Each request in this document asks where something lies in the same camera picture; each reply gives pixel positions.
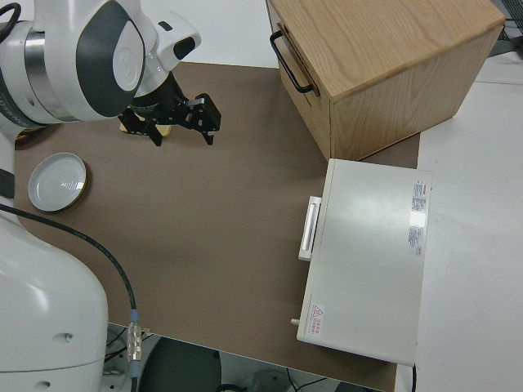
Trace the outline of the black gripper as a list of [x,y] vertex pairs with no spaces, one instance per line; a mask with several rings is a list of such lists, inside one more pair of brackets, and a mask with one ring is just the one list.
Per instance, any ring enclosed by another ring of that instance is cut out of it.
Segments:
[[131,108],[125,109],[118,120],[127,134],[147,136],[158,147],[163,143],[158,123],[175,123],[198,131],[207,145],[213,145],[221,127],[221,113],[210,95],[202,93],[189,100],[173,75],[154,91],[135,97]]

